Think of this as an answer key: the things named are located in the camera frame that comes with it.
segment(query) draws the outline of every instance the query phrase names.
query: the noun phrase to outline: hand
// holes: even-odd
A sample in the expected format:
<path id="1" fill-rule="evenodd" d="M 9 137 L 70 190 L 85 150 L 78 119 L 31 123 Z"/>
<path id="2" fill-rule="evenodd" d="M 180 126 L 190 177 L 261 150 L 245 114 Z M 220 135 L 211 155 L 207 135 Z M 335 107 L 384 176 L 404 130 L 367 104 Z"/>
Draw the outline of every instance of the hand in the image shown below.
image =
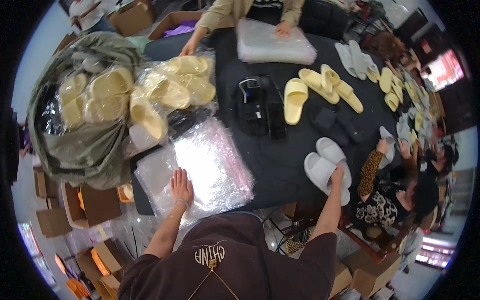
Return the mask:
<path id="1" fill-rule="evenodd" d="M 377 144 L 377 151 L 382 153 L 383 155 L 387 154 L 388 150 L 390 149 L 390 144 L 387 142 L 386 139 L 381 139 Z"/>
<path id="2" fill-rule="evenodd" d="M 277 36 L 287 37 L 291 35 L 292 28 L 290 27 L 290 23 L 287 21 L 283 21 L 282 23 L 278 24 L 273 31 Z"/>
<path id="3" fill-rule="evenodd" d="M 330 180 L 333 185 L 342 186 L 342 179 L 343 179 L 343 167 L 340 163 L 336 165 L 335 171 L 333 171 L 332 176 L 330 176 Z"/>
<path id="4" fill-rule="evenodd" d="M 410 146 L 408 145 L 407 141 L 398 139 L 398 149 L 400 150 L 400 154 L 402 155 L 403 159 L 409 159 L 412 156 L 410 153 Z"/>
<path id="5" fill-rule="evenodd" d="M 170 187 L 172 188 L 173 199 L 183 199 L 188 205 L 193 202 L 192 182 L 187 178 L 187 170 L 178 168 L 173 171 L 173 177 L 170 178 Z"/>
<path id="6" fill-rule="evenodd" d="M 72 23 L 72 26 L 75 25 L 75 23 L 77 23 L 78 20 L 79 20 L 78 16 L 73 16 L 73 17 L 70 19 L 70 21 L 71 21 L 71 23 Z"/>
<path id="7" fill-rule="evenodd" d="M 189 39 L 188 42 L 183 46 L 179 56 L 193 55 L 197 49 L 198 42 L 194 39 Z"/>

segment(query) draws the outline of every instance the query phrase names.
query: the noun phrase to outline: plastic bag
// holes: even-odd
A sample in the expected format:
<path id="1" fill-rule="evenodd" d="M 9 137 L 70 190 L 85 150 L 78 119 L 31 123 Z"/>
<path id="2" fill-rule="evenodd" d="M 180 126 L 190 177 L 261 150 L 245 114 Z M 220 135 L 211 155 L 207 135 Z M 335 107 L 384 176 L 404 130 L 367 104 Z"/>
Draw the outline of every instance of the plastic bag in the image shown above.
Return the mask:
<path id="1" fill-rule="evenodd" d="M 216 118 L 195 125 L 137 163 L 135 175 L 157 215 L 166 217 L 174 206 L 169 180 L 179 166 L 187 170 L 195 193 L 192 207 L 181 220 L 182 227 L 253 199 L 253 177 L 229 131 Z"/>
<path id="2" fill-rule="evenodd" d="M 238 54 L 243 62 L 289 62 L 311 65 L 317 50 L 298 27 L 290 37 L 279 37 L 275 26 L 257 20 L 241 19 L 237 25 Z"/>

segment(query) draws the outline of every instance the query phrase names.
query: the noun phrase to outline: white slide sandal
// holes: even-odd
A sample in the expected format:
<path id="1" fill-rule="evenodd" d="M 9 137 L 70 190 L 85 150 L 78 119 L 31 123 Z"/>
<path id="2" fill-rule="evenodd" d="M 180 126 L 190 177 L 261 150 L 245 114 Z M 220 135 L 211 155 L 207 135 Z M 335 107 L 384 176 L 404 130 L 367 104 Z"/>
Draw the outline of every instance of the white slide sandal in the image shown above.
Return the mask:
<path id="1" fill-rule="evenodd" d="M 347 70 L 347 72 L 353 77 L 358 78 L 355 73 L 355 67 L 353 66 L 352 53 L 350 52 L 348 45 L 335 43 L 335 49 L 338 52 L 338 56 L 340 57 L 340 61 L 345 70 Z"/>

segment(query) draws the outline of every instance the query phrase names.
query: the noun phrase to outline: person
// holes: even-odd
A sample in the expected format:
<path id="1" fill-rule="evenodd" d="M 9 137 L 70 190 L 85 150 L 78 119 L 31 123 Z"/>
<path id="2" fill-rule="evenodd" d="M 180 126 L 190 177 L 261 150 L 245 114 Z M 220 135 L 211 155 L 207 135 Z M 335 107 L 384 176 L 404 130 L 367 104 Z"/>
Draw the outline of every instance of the person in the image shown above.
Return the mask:
<path id="1" fill-rule="evenodd" d="M 431 149 L 425 151 L 422 155 L 422 147 L 420 143 L 413 146 L 414 160 L 419 161 L 420 172 L 437 178 L 446 176 L 452 171 L 453 165 L 458 161 L 458 150 L 453 150 L 450 145 L 444 145 L 442 148 Z"/>
<path id="2" fill-rule="evenodd" d="M 296 260 L 268 249 L 262 222 L 250 212 L 201 220 L 172 252 L 180 220 L 193 202 L 192 183 L 178 168 L 170 179 L 175 205 L 126 272 L 118 299 L 328 299 L 342 177 L 337 165 L 330 196 Z"/>
<path id="3" fill-rule="evenodd" d="M 356 219 L 367 224 L 391 226 L 414 212 L 414 222 L 418 224 L 438 204 L 439 192 L 435 178 L 427 174 L 419 175 L 408 142 L 398 139 L 406 180 L 403 183 L 375 180 L 378 165 L 389 147 L 386 139 L 381 139 L 361 169 Z"/>
<path id="4" fill-rule="evenodd" d="M 202 14 L 195 31 L 183 47 L 180 56 L 192 55 L 202 37 L 218 27 L 220 21 L 232 17 L 235 25 L 247 17 L 276 25 L 274 33 L 290 36 L 292 27 L 297 26 L 305 0 L 216 0 Z"/>
<path id="5" fill-rule="evenodd" d="M 69 8 L 72 25 L 80 24 L 83 32 L 95 31 L 115 32 L 99 5 L 101 0 L 73 0 Z"/>

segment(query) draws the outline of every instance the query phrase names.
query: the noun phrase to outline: purple fabric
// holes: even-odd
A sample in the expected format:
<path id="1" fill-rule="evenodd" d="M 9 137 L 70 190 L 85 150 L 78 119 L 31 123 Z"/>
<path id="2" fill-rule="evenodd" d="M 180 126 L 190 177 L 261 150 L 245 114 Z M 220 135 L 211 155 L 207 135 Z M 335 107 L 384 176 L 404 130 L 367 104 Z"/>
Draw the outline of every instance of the purple fabric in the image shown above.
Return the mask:
<path id="1" fill-rule="evenodd" d="M 175 29 L 172 30 L 165 30 L 165 36 L 176 36 L 181 33 L 187 33 L 190 31 L 193 31 L 195 29 L 195 24 L 198 22 L 198 20 L 185 20 L 180 22 L 180 26 L 178 26 Z"/>

